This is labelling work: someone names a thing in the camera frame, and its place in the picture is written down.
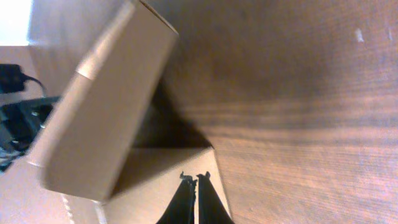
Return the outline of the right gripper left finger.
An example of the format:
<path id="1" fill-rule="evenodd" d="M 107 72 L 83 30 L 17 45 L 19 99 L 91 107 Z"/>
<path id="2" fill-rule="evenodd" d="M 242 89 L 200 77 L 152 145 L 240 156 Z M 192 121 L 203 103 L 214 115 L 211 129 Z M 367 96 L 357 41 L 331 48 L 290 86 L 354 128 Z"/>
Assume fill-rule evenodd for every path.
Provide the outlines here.
<path id="1" fill-rule="evenodd" d="M 197 180 L 180 174 L 181 183 L 157 224 L 194 224 Z"/>

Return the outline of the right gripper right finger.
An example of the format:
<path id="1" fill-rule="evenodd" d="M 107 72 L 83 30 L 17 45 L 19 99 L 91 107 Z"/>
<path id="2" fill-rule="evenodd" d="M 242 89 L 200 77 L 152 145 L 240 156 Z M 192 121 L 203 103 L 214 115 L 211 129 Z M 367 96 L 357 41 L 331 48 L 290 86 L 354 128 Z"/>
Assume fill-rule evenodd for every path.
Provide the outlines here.
<path id="1" fill-rule="evenodd" d="M 199 224 L 234 224 L 210 181 L 210 173 L 197 177 Z"/>

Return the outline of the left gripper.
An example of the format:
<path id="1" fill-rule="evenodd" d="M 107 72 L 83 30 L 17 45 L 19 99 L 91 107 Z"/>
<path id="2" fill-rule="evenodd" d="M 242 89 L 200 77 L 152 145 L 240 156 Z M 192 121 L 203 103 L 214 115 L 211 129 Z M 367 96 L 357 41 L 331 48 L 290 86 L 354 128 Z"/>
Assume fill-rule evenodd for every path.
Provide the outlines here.
<path id="1" fill-rule="evenodd" d="M 25 90 L 26 82 L 36 82 L 40 98 L 21 100 L 1 106 L 1 170 L 6 171 L 13 162 L 25 156 L 36 135 L 44 129 L 59 96 L 47 96 L 45 86 L 36 78 L 26 75 L 18 64 L 1 64 L 1 94 Z"/>

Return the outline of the cardboard box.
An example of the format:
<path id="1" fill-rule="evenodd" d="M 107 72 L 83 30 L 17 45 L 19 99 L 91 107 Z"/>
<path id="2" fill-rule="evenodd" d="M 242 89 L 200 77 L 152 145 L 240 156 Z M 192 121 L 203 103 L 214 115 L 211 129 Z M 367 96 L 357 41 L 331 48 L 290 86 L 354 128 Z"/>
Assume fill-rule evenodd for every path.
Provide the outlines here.
<path id="1" fill-rule="evenodd" d="M 126 2 L 40 127 L 33 150 L 1 178 L 2 223 L 154 223 L 181 175 L 209 172 L 227 206 L 212 148 L 167 149 L 175 164 L 113 195 L 177 32 Z"/>

